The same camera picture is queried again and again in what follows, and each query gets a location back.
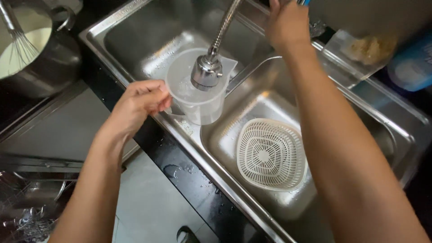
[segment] whisk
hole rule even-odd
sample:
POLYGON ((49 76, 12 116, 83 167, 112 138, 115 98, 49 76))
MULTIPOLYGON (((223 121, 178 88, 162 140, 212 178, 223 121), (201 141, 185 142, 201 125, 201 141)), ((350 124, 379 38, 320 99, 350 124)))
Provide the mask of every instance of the whisk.
POLYGON ((27 39, 11 6, 5 0, 0 0, 0 15, 13 40, 9 64, 16 62, 15 65, 20 70, 39 55, 39 50, 27 39))

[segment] stainless steel sink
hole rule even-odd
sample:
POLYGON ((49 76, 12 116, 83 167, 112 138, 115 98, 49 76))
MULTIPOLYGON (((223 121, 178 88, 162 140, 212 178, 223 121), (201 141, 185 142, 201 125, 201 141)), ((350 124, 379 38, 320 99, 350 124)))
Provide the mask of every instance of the stainless steel sink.
MULTIPOLYGON (((135 0, 80 37, 123 87, 135 80, 163 79, 177 53, 209 46, 229 2, 135 0)), ((275 242, 333 242, 310 172, 297 190, 273 192, 248 184, 237 170, 236 143, 247 121, 271 118, 300 130, 289 73, 264 38, 267 17, 266 8, 247 0, 229 27, 221 55, 238 60, 239 65, 232 74, 218 121, 198 126, 184 116, 166 113, 155 119, 275 242)), ((431 141, 429 118, 374 79, 357 84, 321 55, 320 43, 313 45, 324 69, 374 136, 404 187, 431 141)))

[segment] kitchen counter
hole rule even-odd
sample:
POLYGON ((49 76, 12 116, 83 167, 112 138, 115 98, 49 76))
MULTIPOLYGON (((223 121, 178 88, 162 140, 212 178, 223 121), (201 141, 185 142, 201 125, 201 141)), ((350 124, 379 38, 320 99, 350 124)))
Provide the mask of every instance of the kitchen counter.
MULTIPOLYGON (((108 0, 104 2, 103 6, 96 6, 91 1, 85 1, 84 8, 77 17, 73 33, 78 35, 84 28, 124 2, 124 0, 108 0)), ((83 79, 105 106, 112 110, 122 95, 123 89, 116 84, 116 79, 105 69, 97 57, 86 46, 81 45, 81 47, 84 57, 83 79)), ((249 220, 217 189, 183 151, 181 144, 173 139, 169 133, 162 130, 153 119, 147 119, 134 139, 222 242, 266 241, 263 231, 251 225, 249 220)), ((423 161, 429 161, 431 157, 432 153, 429 152, 424 156, 423 161)), ((432 205, 432 178, 429 176, 431 172, 431 163, 423 163, 418 175, 406 190, 407 196, 429 236, 432 236, 432 209, 430 207, 432 205)))

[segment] dish rack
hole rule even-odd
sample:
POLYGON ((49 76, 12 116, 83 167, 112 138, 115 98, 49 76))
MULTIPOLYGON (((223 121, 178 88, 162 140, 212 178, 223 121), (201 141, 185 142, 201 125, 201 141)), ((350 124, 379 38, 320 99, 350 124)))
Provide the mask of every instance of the dish rack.
POLYGON ((0 172, 0 242, 45 240, 63 211, 58 199, 75 181, 75 173, 0 172))

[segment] hand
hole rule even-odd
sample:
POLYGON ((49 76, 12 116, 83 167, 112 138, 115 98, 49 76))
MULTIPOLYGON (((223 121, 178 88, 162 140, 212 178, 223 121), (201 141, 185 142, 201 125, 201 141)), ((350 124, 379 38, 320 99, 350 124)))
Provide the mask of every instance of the hand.
POLYGON ((171 105, 172 97, 163 80, 137 81, 129 84, 99 133, 104 139, 131 139, 147 115, 155 115, 171 105))
POLYGON ((279 54, 296 48, 297 44, 310 45, 308 7, 291 0, 286 6, 279 0, 270 0, 270 19, 267 38, 279 54))

